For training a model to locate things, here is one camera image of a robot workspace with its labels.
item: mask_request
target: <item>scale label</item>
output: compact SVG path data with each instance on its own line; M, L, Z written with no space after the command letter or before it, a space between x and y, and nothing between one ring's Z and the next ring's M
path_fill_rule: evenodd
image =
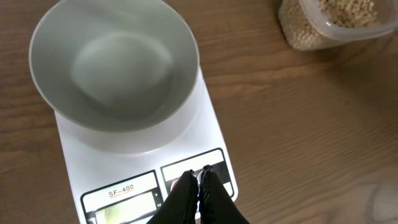
M194 175L198 177L205 165L213 166L211 171L218 175L218 178L224 185L229 196L232 197L234 195L234 190L231 183L231 177L229 176L224 153L220 148L162 166L160 169L162 171L167 193L169 194L171 192L173 186L177 183L183 172L191 169L194 170Z
M139 223L163 205L154 170L87 192L80 200L87 224Z

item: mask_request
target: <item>brown wooden surface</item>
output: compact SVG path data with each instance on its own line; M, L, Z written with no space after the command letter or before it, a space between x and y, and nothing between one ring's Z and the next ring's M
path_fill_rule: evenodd
M55 0L0 1L0 223L77 223L54 115L31 81ZM251 223L398 223L398 35L285 43L270 0L170 0L191 25Z

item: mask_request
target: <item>plastic container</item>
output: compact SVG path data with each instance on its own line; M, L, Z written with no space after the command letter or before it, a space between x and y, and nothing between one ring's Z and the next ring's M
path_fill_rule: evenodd
M355 1L328 0L327 2ZM296 50L335 47L355 40L380 37L398 29L398 0L366 2L373 2L371 10L376 12L377 19L377 22L366 27L363 25L363 27L347 28L336 25L330 21L330 13L321 10L320 0L283 0L278 17L287 42Z

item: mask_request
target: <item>scale platform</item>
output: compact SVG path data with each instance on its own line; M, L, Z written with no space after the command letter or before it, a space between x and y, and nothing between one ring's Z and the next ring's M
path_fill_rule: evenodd
M238 187L201 71L193 92L201 95L201 102L195 102L193 96L191 102L190 98L185 102L199 105L192 122L166 145L157 147L153 142L162 136L151 136L153 141L146 139L147 144L140 146L147 146L145 152L134 154L115 152L112 146L98 149L95 143L81 141L84 129L80 133L71 130L69 126L75 124L55 113L80 223L147 223L184 171L192 169L198 175L208 164L236 200ZM177 123L183 119L180 116L177 112L168 120Z

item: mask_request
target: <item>kitchen scale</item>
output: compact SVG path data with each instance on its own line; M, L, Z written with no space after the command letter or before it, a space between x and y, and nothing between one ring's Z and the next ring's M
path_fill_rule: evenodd
M238 197L201 70L184 105L142 131L100 133L55 117L80 223L146 223L184 171L197 176L208 164L232 200Z

